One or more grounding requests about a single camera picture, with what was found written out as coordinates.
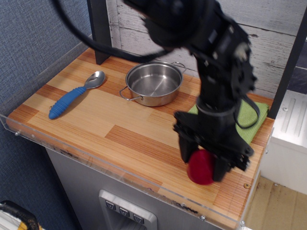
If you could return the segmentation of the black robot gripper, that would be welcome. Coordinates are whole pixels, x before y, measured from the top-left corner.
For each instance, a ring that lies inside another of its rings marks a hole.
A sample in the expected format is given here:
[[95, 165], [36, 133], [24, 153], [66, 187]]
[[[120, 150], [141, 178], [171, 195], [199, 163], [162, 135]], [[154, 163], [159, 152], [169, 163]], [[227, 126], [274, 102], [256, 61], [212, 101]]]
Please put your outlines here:
[[214, 182], [221, 182], [231, 168], [247, 169], [254, 150], [238, 134], [232, 113], [220, 116], [219, 113], [208, 115], [177, 111], [174, 117], [174, 130], [179, 135], [184, 163], [188, 163], [192, 153], [201, 146], [217, 156], [213, 167]]

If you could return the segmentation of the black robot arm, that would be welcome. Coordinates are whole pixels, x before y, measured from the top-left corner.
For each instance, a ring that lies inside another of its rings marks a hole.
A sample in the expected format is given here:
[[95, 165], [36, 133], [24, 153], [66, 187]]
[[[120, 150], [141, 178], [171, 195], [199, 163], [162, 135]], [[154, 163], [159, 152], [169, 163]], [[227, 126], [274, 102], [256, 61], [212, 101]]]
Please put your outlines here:
[[253, 149], [238, 134], [238, 114], [256, 77], [247, 33], [215, 0], [128, 0], [144, 15], [150, 38], [166, 50], [187, 49], [201, 81], [197, 113], [177, 111], [174, 130], [182, 160], [196, 184], [222, 181], [232, 168], [245, 170]]

